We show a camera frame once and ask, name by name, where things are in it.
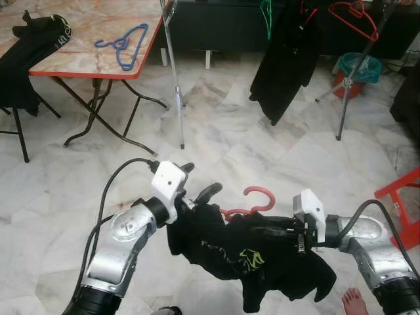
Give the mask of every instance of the marble floor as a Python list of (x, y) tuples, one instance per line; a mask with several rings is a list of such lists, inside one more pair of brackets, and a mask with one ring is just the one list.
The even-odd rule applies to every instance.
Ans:
[[(171, 69), (153, 54), (133, 86), (171, 105), (166, 112), (144, 101), (129, 136), (156, 150), (158, 159), (194, 162), (186, 185), (196, 196), (219, 181), (224, 190), (214, 201), (225, 209), (266, 202), (242, 196), (250, 185), (270, 189), (277, 198), (271, 215), (289, 215), (293, 196), (311, 188), (326, 213), (351, 216), (373, 192), (419, 164), (418, 147), (389, 114), (392, 97), (403, 78), (385, 73), (351, 101), (343, 139), (334, 137), (340, 100), (314, 98), (328, 90), (330, 62), (320, 60), (308, 87), (302, 88), (277, 126), (272, 127), (259, 105), (248, 100), (249, 86), (261, 58), (258, 54), (214, 54), (204, 70), (204, 53), (177, 54), (180, 84), (188, 105), (184, 111), (186, 149), (178, 146)], [(63, 142), (81, 131), (87, 113), (46, 77), (32, 78), (35, 89), (63, 115), (57, 120), (44, 107), (37, 118), (21, 111), (31, 162), (23, 163), (18, 139), (0, 136), (0, 314), (61, 314), (74, 290), (85, 240), (96, 218), (102, 189), (124, 161), (150, 156), (124, 143), (100, 124), (68, 148)], [(67, 79), (86, 99), (91, 84)], [(117, 83), (102, 115), (122, 129), (135, 98)], [(2, 130), (13, 129), (11, 117), (0, 113)], [(122, 172), (106, 200), (106, 214), (139, 197), (150, 197), (152, 176), (143, 165)], [(412, 216), (419, 219), (419, 197), (404, 195)], [(389, 200), (384, 202), (391, 209)], [(376, 209), (368, 213), (381, 218)], [(342, 315), (341, 296), (359, 287), (371, 315), (381, 314), (352, 257), (323, 249), (320, 255), (337, 273), (331, 293), (315, 303), (312, 292), (289, 302), (270, 292), (262, 302), (264, 315)], [(417, 267), (419, 248), (410, 251)], [(138, 268), (119, 314), (148, 315), (165, 305), (179, 305), (185, 315), (240, 315), (240, 282), (222, 282), (172, 257), (164, 229), (139, 256)]]

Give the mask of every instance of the red clothes hanger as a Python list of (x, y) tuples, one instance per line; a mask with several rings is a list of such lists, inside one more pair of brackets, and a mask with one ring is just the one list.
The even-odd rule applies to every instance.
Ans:
[[(348, 11), (351, 13), (351, 15), (353, 15), (353, 16), (359, 18), (359, 19), (361, 19), (361, 18), (363, 18), (365, 16), (369, 20), (370, 24), (373, 27), (372, 34), (365, 33), (360, 28), (358, 28), (357, 26), (354, 26), (349, 21), (347, 21), (346, 19), (344, 19), (342, 16), (338, 15), (335, 12), (335, 9), (337, 7), (344, 7), (344, 6), (348, 7)], [(356, 32), (358, 32), (359, 34), (363, 35), (364, 37), (367, 37), (370, 41), (377, 41), (379, 39), (379, 33), (377, 31), (376, 24), (372, 20), (372, 18), (370, 17), (370, 15), (368, 13), (366, 13), (365, 6), (363, 5), (363, 3), (362, 3), (361, 0), (356, 0), (353, 3), (342, 2), (342, 1), (339, 1), (339, 2), (336, 2), (336, 3), (332, 3), (329, 6), (328, 11), (333, 16), (335, 16), (340, 21), (342, 21), (344, 24), (346, 24), (348, 27), (354, 29)]]
[(251, 210), (245, 210), (245, 209), (233, 209), (233, 210), (220, 210), (220, 213), (222, 213), (224, 215), (224, 218), (226, 221), (230, 221), (230, 219), (232, 218), (232, 215), (235, 215), (237, 213), (240, 213), (242, 215), (252, 215), (253, 213), (257, 212), (257, 211), (268, 211), (271, 210), (274, 206), (274, 204), (276, 203), (276, 198), (274, 197), (274, 195), (272, 194), (272, 192), (264, 187), (260, 187), (260, 186), (250, 186), (247, 187), (244, 191), (243, 194), (246, 196), (248, 195), (250, 192), (262, 192), (264, 195), (266, 195), (269, 199), (270, 202), (268, 203), (268, 205), (265, 206), (255, 206), (252, 207)]

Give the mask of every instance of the hanging black garment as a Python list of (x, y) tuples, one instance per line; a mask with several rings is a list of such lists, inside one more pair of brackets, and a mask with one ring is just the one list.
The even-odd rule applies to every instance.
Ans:
[(301, 9), (300, 1), (289, 1), (252, 83), (249, 99), (260, 103), (273, 126), (301, 85), (308, 85), (320, 55), (320, 29), (312, 11)]
[(254, 213), (236, 215), (225, 225), (219, 207), (206, 205), (169, 224), (168, 243), (173, 255), (183, 254), (218, 279), (240, 279), (246, 313), (258, 312), (269, 290), (280, 290), (292, 301), (317, 289), (315, 301), (321, 301), (335, 283), (334, 271), (311, 250), (298, 254), (288, 238), (264, 233), (292, 224), (290, 218)]
[(24, 108), (38, 114), (38, 97), (28, 77), (30, 68), (65, 45), (72, 34), (67, 21), (59, 15), (31, 19), (25, 11), (26, 26), (15, 26), (19, 40), (0, 58), (0, 105)]

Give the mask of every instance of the red table edge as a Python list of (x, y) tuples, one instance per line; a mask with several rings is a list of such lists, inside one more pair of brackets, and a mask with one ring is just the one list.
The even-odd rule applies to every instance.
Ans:
[(156, 35), (160, 29), (162, 24), (162, 17), (159, 19), (157, 23), (155, 33), (152, 36), (152, 40), (150, 41), (150, 45), (144, 54), (144, 58), (142, 63), (140, 64), (140, 68), (138, 69), (137, 73), (134, 74), (102, 74), (102, 73), (83, 73), (83, 72), (52, 72), (52, 71), (29, 71), (29, 75), (34, 77), (88, 77), (91, 79), (115, 79), (115, 80), (126, 80), (126, 79), (137, 79), (143, 70), (143, 66), (146, 63), (146, 60), (149, 56), (150, 50), (154, 44)]

